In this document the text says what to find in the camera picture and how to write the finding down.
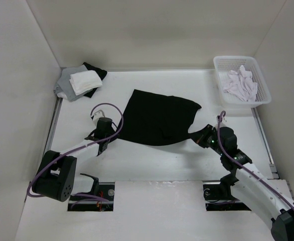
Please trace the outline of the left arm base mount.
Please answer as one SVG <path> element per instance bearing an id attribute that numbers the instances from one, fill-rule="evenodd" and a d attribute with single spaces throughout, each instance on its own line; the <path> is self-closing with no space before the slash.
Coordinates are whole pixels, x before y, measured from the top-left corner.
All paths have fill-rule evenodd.
<path id="1" fill-rule="evenodd" d="M 114 208 L 115 183 L 102 182 L 94 185 L 88 193 L 70 196 L 69 212 L 111 212 Z"/>

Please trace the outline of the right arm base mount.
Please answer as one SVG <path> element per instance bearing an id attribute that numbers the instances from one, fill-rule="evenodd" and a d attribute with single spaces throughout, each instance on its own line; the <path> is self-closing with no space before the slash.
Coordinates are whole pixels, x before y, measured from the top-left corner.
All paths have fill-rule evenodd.
<path id="1" fill-rule="evenodd" d="M 207 211 L 250 211 L 231 195 L 228 186 L 219 181 L 203 182 L 203 197 Z"/>

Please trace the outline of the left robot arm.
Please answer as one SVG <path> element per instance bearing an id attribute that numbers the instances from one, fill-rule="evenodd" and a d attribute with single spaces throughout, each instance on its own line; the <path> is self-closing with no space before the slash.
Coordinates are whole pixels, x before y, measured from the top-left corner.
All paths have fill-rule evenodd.
<path id="1" fill-rule="evenodd" d="M 31 181 L 29 197 L 48 197 L 60 202 L 66 201 L 73 191 L 77 165 L 99 155 L 117 138 L 112 119 L 101 117 L 96 128 L 80 144 L 64 152 L 49 150 L 42 157 L 36 176 Z"/>

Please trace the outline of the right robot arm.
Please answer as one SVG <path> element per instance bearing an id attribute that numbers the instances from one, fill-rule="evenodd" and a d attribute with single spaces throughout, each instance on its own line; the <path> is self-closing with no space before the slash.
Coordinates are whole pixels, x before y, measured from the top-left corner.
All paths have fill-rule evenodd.
<path id="1" fill-rule="evenodd" d="M 207 125 L 189 137 L 220 156 L 229 174 L 219 184 L 204 184 L 204 199 L 218 205 L 238 200 L 270 229 L 274 240 L 294 240 L 294 200 L 276 188 L 237 146 L 233 129 Z"/>

